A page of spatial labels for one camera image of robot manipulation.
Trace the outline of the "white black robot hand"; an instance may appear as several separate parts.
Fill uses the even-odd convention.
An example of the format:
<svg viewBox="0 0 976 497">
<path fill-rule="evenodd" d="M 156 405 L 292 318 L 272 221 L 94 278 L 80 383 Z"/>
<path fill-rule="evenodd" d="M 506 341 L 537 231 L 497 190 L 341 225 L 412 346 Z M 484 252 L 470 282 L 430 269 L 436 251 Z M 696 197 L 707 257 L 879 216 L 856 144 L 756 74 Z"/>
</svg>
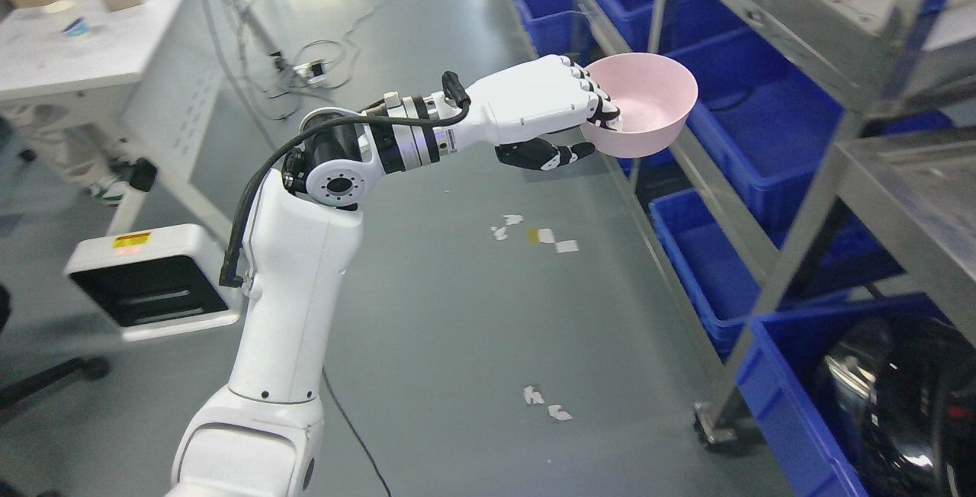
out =
<svg viewBox="0 0 976 497">
<path fill-rule="evenodd" d="M 446 153 L 474 143 L 491 143 L 499 162 L 535 171 L 550 171 L 590 156 L 590 142 L 555 146 L 544 138 L 588 124 L 620 131 L 620 108 L 592 79 L 588 70 L 567 56 L 547 55 L 477 80 L 466 90 L 467 116 L 446 128 Z"/>
</svg>

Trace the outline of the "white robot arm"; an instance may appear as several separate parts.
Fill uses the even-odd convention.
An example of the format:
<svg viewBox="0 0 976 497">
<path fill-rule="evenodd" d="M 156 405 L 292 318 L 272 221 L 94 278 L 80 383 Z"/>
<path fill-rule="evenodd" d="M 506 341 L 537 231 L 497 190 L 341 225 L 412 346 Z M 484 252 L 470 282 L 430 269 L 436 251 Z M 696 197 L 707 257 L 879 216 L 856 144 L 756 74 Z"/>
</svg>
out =
<svg viewBox="0 0 976 497">
<path fill-rule="evenodd" d="M 319 394 L 339 288 L 363 236 L 362 196 L 452 152 L 464 88 L 375 107 L 315 109 L 248 181 L 220 285 L 248 305 L 229 382 L 192 418 L 171 496 L 300 496 L 324 434 Z"/>
</svg>

